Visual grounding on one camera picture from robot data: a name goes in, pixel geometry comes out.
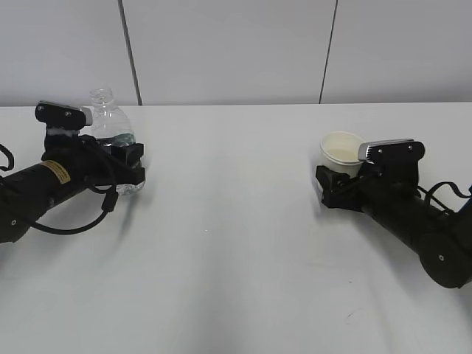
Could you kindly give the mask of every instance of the plastic water bottle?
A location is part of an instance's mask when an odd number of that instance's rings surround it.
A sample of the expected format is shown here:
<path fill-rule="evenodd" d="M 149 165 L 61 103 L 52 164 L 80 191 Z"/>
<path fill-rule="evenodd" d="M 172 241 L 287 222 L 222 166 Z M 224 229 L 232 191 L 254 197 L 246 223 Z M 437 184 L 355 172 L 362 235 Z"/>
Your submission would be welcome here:
<path fill-rule="evenodd" d="M 91 104 L 94 106 L 94 122 L 91 132 L 103 147 L 123 147 L 136 142 L 129 118 L 113 98 L 109 87 L 97 88 L 90 91 Z M 137 186 L 120 184 L 117 192 L 120 195 L 130 195 L 142 189 L 144 182 Z"/>

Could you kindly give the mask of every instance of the cup rim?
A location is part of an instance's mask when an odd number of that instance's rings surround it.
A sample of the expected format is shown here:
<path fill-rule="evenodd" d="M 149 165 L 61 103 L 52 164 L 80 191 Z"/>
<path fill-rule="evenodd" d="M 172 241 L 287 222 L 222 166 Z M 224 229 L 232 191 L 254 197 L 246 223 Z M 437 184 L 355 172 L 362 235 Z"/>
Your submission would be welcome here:
<path fill-rule="evenodd" d="M 344 166 L 356 166 L 358 164 L 362 164 L 363 162 L 362 161 L 356 161 L 356 162 L 346 162 L 346 161 L 342 161 L 342 160 L 338 160 L 337 158 L 335 157 L 332 157 L 331 155 L 329 155 L 327 153 L 327 151 L 325 150 L 325 147 L 324 147 L 324 141 L 325 139 L 329 136 L 329 135 L 333 135 L 333 134 L 345 134 L 345 135 L 351 135 L 351 136 L 354 136 L 356 139 L 358 139 L 359 141 L 361 142 L 365 142 L 364 139 L 362 139 L 359 135 L 357 134 L 354 134 L 354 133 L 350 133 L 349 131 L 332 131 L 328 134 L 326 134 L 325 136 L 322 137 L 322 140 L 321 142 L 319 143 L 319 148 L 320 150 L 322 151 L 323 155 L 330 161 L 332 162 L 335 162 L 336 164 L 341 164 L 341 165 L 344 165 Z"/>

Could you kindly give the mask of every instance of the table surface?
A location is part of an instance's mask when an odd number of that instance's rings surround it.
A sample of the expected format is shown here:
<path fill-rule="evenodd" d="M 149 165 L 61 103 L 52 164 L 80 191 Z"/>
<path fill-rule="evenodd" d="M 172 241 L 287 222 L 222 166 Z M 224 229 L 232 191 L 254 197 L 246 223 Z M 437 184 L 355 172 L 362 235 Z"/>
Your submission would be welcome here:
<path fill-rule="evenodd" d="M 87 233 L 0 245 L 3 353 L 472 352 L 472 286 L 441 288 L 366 215 L 320 206 L 312 185 L 320 138 L 341 130 L 418 139 L 421 184 L 467 190 L 472 104 L 124 109 L 145 143 L 145 188 Z M 36 163 L 33 108 L 0 117 L 17 168 Z M 41 222 L 88 223 L 100 198 Z"/>

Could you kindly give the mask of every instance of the paper cup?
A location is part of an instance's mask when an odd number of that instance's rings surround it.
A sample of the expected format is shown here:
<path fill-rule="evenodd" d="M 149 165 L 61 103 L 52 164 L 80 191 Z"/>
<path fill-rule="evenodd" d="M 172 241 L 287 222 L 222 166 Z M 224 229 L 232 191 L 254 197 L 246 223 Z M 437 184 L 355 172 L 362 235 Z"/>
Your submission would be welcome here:
<path fill-rule="evenodd" d="M 345 131 L 335 131 L 326 135 L 320 143 L 320 165 L 338 173 L 356 177 L 362 161 L 357 159 L 359 146 L 364 142 L 359 136 Z"/>

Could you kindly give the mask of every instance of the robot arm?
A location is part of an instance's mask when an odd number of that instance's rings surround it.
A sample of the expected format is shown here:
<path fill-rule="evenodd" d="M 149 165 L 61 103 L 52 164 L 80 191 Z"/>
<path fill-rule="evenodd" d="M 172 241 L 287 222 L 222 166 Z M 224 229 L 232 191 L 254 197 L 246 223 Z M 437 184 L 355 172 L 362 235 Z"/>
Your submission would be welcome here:
<path fill-rule="evenodd" d="M 117 184 L 139 184 L 145 180 L 140 166 L 143 144 L 113 147 L 105 152 L 92 136 L 79 136 L 91 124 L 87 108 L 39 102 L 36 118 L 46 123 L 42 162 L 0 180 L 0 243 L 16 242 L 30 227 L 59 235 L 73 235 L 96 226 L 114 209 Z M 13 168 L 13 155 L 2 147 Z M 110 186 L 99 190 L 97 186 Z M 87 226 L 60 230 L 36 223 L 49 209 L 91 189 L 104 194 L 102 214 Z"/>
<path fill-rule="evenodd" d="M 370 142 L 361 145 L 358 159 L 364 161 L 358 175 L 316 168 L 322 186 L 322 203 L 328 208 L 368 214 L 418 254 L 428 275 L 446 288 L 461 288 L 472 280 L 472 201 L 458 212 L 430 204 L 441 182 L 421 198 L 418 162 L 424 156 L 421 142 L 411 139 Z"/>

